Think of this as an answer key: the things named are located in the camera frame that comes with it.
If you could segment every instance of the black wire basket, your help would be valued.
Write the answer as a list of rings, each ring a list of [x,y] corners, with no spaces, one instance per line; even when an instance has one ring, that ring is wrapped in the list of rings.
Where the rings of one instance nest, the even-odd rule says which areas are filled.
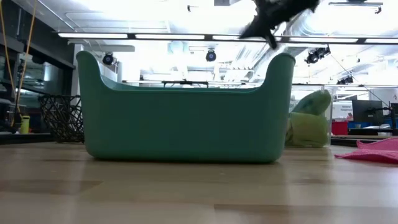
[[[85,141],[79,95],[44,95],[39,102],[44,123],[57,142]]]

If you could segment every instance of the desk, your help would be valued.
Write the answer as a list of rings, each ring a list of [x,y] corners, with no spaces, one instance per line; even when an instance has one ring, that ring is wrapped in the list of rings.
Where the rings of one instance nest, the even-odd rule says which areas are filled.
[[[331,137],[331,144],[334,146],[357,147],[356,141],[361,140],[363,143],[372,143],[396,136],[356,136],[356,135],[337,135]]]
[[[393,136],[397,136],[398,129],[350,128],[348,130],[349,135],[357,135],[357,136],[375,136],[378,133],[392,133]]]
[[[396,166],[333,157],[352,150],[287,149],[275,164],[219,165],[96,161],[80,144],[3,145],[1,223],[396,223]]]

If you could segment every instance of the security camera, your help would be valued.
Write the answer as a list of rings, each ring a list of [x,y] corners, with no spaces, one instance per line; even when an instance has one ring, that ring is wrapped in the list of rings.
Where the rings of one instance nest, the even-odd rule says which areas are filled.
[[[113,57],[112,52],[106,52],[104,58],[102,59],[102,62],[105,65],[114,65],[116,63],[116,58]]]
[[[337,81],[337,85],[347,85],[347,84],[351,84],[351,83],[354,83],[352,76],[347,76],[347,77],[344,77],[341,80]]]
[[[214,52],[214,50],[209,50],[209,51],[207,51],[207,54],[206,54],[206,61],[208,61],[208,62],[214,62],[214,61],[216,60],[216,58],[217,58],[217,55],[216,55],[216,53]]]
[[[304,62],[307,64],[317,63],[320,59],[323,59],[325,56],[330,54],[331,52],[329,46],[317,48],[308,52],[308,57],[304,60]]]

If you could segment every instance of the ceiling pipe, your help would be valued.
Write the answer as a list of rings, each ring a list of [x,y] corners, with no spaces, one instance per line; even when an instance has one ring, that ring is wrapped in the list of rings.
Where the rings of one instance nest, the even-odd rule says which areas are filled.
[[[69,28],[71,28],[73,31],[75,31],[75,28],[73,28],[69,23],[67,23],[65,20],[63,20],[57,13],[55,13],[53,10],[51,10],[48,6],[46,6],[41,0],[37,0],[38,3],[40,3],[44,8],[46,8],[48,11],[50,11],[53,15],[55,15],[59,20],[61,20],[65,25],[67,25]]]

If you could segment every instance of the pink cloth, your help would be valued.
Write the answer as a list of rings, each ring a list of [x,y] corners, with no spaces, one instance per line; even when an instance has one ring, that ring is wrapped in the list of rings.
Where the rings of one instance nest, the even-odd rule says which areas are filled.
[[[358,150],[335,155],[336,158],[398,164],[398,138],[389,138],[365,144],[357,141]]]

